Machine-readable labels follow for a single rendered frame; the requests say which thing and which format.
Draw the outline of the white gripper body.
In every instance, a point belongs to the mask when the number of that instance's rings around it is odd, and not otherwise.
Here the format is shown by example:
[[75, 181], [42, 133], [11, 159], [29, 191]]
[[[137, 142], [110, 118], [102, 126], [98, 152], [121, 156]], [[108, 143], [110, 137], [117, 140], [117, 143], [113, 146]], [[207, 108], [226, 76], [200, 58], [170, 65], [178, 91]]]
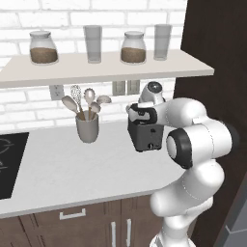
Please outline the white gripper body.
[[138, 104], [137, 103], [128, 103], [125, 107], [126, 113], [131, 114], [131, 113], [138, 113]]

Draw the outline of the pale wooden spoon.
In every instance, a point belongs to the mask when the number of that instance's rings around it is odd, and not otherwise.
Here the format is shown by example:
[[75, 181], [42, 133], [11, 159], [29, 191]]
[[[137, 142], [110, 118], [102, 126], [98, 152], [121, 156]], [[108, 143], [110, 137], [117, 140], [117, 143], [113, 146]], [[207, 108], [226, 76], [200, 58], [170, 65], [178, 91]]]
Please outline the pale wooden spoon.
[[92, 118], [92, 103], [95, 100], [96, 93], [92, 88], [88, 88], [84, 92], [84, 98], [86, 102], [88, 103], [89, 108], [89, 119]]
[[64, 105], [72, 112], [76, 114], [76, 116], [79, 116], [79, 112], [77, 110], [77, 105], [75, 101], [70, 96], [64, 96], [62, 98], [62, 102]]
[[109, 96], [99, 96], [96, 100], [98, 104], [111, 103], [112, 99]]
[[101, 107], [97, 102], [93, 102], [91, 104], [91, 111], [90, 111], [90, 119], [92, 120], [95, 117], [95, 114], [100, 111]]

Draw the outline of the grey utensil pot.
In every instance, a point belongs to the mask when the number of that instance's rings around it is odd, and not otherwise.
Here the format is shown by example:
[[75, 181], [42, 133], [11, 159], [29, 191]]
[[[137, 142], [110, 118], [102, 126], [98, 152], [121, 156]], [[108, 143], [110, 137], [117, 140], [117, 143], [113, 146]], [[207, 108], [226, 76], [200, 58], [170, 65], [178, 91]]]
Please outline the grey utensil pot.
[[99, 132], [98, 115], [95, 115], [92, 120], [82, 121], [78, 117], [75, 117], [75, 120], [80, 140], [84, 143], [93, 143]]

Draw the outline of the metal whisk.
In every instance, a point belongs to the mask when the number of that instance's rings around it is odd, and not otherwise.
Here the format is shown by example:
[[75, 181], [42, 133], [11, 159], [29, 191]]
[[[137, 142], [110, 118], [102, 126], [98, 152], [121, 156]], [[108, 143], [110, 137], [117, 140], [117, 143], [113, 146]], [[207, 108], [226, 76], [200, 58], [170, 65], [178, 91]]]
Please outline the metal whisk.
[[84, 112], [81, 107], [81, 89], [78, 85], [72, 85], [70, 87], [70, 94], [74, 101], [78, 104], [79, 107], [79, 117], [82, 121], [85, 120]]

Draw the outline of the glass jar with brown contents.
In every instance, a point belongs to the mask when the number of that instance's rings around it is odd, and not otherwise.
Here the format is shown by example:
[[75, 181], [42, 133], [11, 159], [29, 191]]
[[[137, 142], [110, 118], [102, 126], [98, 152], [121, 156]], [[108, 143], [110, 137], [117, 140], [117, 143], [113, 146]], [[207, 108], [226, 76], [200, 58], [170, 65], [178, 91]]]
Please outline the glass jar with brown contents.
[[143, 32], [127, 31], [124, 33], [121, 60], [128, 64], [143, 64], [146, 62], [146, 45]]
[[49, 31], [30, 33], [30, 57], [36, 65], [51, 65], [58, 62], [58, 52]]

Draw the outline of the tall clear drinking glass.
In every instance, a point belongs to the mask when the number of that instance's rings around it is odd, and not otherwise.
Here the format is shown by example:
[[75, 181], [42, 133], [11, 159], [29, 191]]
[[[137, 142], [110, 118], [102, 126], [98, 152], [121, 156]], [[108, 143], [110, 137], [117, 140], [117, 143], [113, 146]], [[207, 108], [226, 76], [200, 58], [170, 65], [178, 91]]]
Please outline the tall clear drinking glass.
[[88, 62], [90, 64], [98, 64], [101, 62], [102, 27], [99, 25], [86, 25], [83, 29]]
[[153, 58], [157, 61], [167, 59], [172, 26], [169, 24], [156, 24], [154, 26], [154, 54]]

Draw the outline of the tall dark brown cupboard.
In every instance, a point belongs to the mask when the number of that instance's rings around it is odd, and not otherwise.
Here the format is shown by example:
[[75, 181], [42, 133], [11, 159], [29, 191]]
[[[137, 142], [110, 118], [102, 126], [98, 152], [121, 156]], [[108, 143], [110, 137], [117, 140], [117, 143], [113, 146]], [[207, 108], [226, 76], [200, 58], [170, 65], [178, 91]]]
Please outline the tall dark brown cupboard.
[[247, 196], [247, 0], [188, 0], [181, 49], [214, 68], [206, 77], [178, 78], [175, 97], [202, 102], [207, 114], [234, 126], [238, 149], [219, 158], [225, 181], [195, 224], [197, 247], [247, 247], [247, 230], [229, 219]]

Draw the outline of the brown wooden cupboard door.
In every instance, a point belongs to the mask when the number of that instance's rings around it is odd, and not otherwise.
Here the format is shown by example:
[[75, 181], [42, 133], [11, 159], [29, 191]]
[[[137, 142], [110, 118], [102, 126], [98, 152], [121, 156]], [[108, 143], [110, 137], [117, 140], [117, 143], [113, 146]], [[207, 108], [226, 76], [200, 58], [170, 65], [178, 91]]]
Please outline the brown wooden cupboard door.
[[162, 227], [162, 218], [151, 211], [150, 195], [121, 200], [122, 247], [126, 247], [126, 219], [131, 219], [130, 247], [150, 247]]
[[117, 247], [122, 247], [122, 209], [121, 201], [110, 201], [105, 204], [106, 247], [112, 247], [111, 222], [116, 222]]

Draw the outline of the black hob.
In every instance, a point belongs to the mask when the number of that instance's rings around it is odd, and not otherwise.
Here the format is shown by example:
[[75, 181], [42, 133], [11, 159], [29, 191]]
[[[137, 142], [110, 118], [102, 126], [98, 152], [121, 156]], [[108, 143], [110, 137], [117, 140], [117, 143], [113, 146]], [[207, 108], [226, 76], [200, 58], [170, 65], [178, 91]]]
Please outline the black hob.
[[28, 132], [0, 135], [0, 200], [13, 194], [28, 137]]

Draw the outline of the brown wooden drawer front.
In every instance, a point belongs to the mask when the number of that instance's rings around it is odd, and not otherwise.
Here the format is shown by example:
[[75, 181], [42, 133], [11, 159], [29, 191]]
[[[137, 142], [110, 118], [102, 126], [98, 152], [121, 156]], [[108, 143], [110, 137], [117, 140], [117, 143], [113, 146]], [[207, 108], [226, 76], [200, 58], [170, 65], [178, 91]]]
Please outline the brown wooden drawer front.
[[[86, 208], [85, 217], [59, 219], [60, 211], [74, 213], [81, 208]], [[34, 213], [34, 220], [42, 247], [105, 247], [107, 242], [103, 203]]]

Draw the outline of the brown wooden cupboard front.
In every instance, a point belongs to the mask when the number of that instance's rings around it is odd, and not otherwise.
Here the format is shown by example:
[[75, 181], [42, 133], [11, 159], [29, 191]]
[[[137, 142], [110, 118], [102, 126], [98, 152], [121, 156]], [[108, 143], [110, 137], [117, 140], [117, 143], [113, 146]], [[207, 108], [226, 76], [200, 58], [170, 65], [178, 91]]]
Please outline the brown wooden cupboard front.
[[0, 247], [32, 247], [19, 216], [0, 219]]

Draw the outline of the white wall shelf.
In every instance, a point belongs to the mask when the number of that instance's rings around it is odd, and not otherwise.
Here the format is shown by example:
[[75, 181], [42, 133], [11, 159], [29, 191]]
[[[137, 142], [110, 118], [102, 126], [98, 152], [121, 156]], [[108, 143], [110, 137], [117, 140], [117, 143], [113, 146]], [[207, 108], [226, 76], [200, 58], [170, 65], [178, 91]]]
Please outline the white wall shelf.
[[104, 52], [99, 64], [89, 64], [85, 53], [61, 54], [54, 65], [33, 65], [26, 55], [15, 56], [0, 71], [0, 89], [81, 84], [138, 79], [209, 76], [214, 69], [182, 50], [170, 50], [166, 61], [147, 52], [142, 65], [124, 64], [118, 52]]

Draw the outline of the white wall socket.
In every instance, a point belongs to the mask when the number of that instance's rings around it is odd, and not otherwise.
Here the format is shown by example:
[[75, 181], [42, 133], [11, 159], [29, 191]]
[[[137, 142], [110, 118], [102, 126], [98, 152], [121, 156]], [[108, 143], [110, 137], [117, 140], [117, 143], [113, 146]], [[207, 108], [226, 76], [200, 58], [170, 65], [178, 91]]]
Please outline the white wall socket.
[[63, 85], [51, 85], [49, 91], [52, 100], [61, 100], [65, 96]]

